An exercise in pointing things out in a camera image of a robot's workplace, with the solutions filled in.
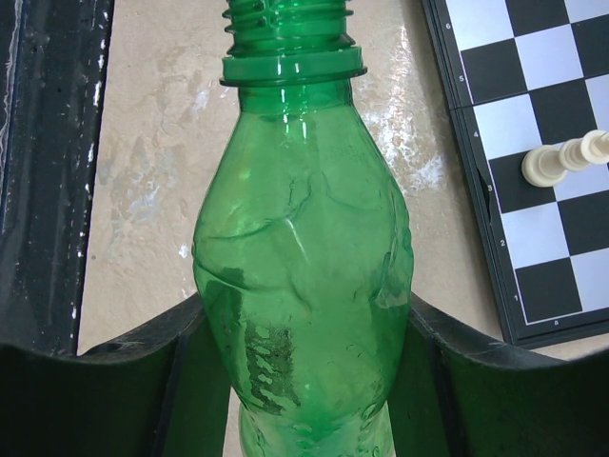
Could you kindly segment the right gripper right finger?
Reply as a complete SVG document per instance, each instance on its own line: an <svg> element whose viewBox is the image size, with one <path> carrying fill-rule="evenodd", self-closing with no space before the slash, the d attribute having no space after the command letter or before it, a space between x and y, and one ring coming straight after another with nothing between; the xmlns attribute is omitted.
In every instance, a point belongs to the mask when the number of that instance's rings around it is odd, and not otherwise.
<svg viewBox="0 0 609 457"><path fill-rule="evenodd" d="M605 456L608 352L548 357L414 296L388 407L399 456Z"/></svg>

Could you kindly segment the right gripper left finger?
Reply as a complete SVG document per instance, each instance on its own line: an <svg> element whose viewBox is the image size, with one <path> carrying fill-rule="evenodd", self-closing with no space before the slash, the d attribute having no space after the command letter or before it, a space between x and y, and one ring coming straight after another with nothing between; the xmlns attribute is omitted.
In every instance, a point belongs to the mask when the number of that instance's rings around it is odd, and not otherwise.
<svg viewBox="0 0 609 457"><path fill-rule="evenodd" d="M1 346L4 456L220 456L230 382L201 299L80 356Z"/></svg>

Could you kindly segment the green plastic bottle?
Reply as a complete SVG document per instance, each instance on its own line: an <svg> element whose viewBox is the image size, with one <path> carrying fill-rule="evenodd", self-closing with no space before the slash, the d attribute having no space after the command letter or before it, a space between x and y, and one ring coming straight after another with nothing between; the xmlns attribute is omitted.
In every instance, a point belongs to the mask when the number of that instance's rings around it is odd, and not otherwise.
<svg viewBox="0 0 609 457"><path fill-rule="evenodd" d="M231 1L239 117L193 274L246 456L390 456L414 256L403 194L358 113L343 1Z"/></svg>

